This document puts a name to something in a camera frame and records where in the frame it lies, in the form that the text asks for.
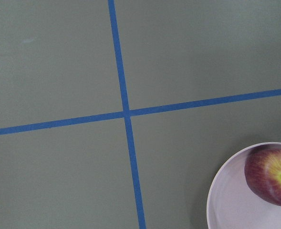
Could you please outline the red yellow apple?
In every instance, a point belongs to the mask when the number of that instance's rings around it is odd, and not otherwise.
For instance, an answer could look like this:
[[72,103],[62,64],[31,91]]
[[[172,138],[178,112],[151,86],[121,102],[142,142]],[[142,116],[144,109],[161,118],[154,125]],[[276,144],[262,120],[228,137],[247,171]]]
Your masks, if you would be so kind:
[[247,156],[244,174],[248,187],[261,199],[281,206],[281,149],[253,150]]

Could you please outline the pink plate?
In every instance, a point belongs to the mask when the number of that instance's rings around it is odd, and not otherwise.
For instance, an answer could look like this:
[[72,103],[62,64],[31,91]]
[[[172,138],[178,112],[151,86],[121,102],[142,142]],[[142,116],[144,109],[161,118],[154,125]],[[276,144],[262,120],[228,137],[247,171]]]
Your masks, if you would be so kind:
[[208,193],[208,228],[281,229],[281,207],[255,195],[244,175],[249,153],[265,148],[281,148],[281,143],[265,142],[244,148],[218,170]]

